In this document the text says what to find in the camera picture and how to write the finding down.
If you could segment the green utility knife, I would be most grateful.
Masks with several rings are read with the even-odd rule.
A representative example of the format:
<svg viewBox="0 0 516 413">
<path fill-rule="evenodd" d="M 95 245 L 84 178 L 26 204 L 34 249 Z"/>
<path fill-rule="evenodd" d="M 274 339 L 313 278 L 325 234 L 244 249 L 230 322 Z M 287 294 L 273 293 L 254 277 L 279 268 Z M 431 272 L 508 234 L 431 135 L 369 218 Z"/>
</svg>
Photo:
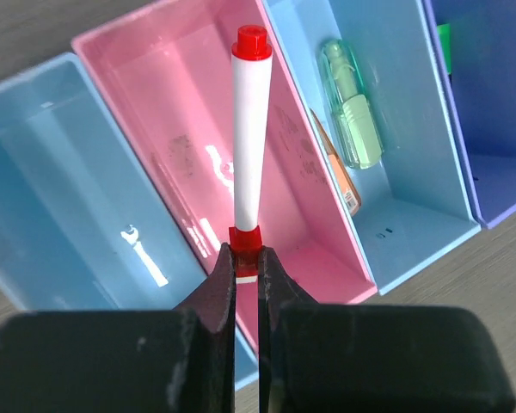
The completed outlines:
<svg viewBox="0 0 516 413">
<path fill-rule="evenodd" d="M 346 164 L 371 168 L 384 150 L 352 50 L 342 39 L 326 40 L 317 63 Z"/>
</svg>

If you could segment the red capped white marker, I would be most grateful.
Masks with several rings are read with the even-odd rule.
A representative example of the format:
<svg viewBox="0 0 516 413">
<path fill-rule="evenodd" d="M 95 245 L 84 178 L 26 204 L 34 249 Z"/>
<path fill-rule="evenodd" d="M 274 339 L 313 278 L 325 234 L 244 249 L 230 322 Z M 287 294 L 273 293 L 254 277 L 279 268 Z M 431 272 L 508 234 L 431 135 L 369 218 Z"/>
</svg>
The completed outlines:
<svg viewBox="0 0 516 413">
<path fill-rule="evenodd" d="M 263 26 L 244 25 L 231 47 L 235 224 L 229 229 L 236 283 L 257 281 L 262 248 L 258 216 L 273 49 Z"/>
</svg>

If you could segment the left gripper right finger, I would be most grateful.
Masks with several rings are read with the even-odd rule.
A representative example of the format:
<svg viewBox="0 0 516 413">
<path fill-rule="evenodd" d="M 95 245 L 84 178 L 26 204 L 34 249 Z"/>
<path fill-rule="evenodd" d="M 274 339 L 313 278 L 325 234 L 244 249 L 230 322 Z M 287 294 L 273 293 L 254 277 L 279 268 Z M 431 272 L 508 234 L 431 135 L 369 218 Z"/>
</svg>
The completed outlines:
<svg viewBox="0 0 516 413">
<path fill-rule="evenodd" d="M 258 261 L 262 412 L 513 412 L 495 342 L 454 306 L 315 301 L 274 250 Z"/>
</svg>

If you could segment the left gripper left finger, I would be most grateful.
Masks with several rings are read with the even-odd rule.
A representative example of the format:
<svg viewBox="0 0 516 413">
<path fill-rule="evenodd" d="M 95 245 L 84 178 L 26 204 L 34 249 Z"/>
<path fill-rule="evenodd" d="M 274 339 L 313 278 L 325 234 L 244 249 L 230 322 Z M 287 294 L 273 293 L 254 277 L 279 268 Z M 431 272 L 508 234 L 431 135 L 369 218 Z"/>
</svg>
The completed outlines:
<svg viewBox="0 0 516 413">
<path fill-rule="evenodd" d="M 0 325 L 0 412 L 232 412 L 235 263 L 176 308 L 32 311 Z"/>
</svg>

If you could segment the purple plastic box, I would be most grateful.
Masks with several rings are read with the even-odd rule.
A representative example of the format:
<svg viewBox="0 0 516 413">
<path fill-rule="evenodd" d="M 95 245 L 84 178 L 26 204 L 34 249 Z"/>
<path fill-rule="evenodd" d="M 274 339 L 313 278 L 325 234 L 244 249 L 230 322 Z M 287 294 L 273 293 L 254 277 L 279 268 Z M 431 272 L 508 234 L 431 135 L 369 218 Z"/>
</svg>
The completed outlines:
<svg viewBox="0 0 516 413">
<path fill-rule="evenodd" d="M 450 28 L 451 70 L 438 67 L 472 212 L 491 229 L 516 212 L 516 1 L 423 5 L 437 59 Z"/>
</svg>

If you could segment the green capped black highlighter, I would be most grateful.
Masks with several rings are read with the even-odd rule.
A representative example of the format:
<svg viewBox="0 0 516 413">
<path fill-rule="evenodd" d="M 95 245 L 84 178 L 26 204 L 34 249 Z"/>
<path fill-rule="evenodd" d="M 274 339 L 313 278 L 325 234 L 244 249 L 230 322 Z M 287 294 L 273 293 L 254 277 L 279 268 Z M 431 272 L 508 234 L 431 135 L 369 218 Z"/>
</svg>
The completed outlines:
<svg viewBox="0 0 516 413">
<path fill-rule="evenodd" d="M 437 26 L 438 36 L 448 75 L 452 73 L 451 26 L 448 23 Z"/>
</svg>

